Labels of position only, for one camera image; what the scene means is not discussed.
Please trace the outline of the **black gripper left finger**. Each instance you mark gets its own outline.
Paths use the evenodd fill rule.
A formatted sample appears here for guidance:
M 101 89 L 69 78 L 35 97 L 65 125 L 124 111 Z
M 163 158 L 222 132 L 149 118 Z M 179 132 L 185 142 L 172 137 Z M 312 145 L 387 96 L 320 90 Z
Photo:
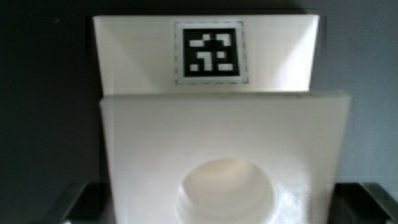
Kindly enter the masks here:
M 108 191 L 101 182 L 71 184 L 34 224 L 99 224 L 106 201 Z

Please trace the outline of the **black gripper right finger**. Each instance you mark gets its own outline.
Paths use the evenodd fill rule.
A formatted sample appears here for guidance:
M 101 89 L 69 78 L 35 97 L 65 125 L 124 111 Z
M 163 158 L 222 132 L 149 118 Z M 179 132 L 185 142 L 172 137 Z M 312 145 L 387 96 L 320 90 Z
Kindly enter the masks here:
M 398 201 L 378 183 L 337 183 L 332 224 L 398 224 Z

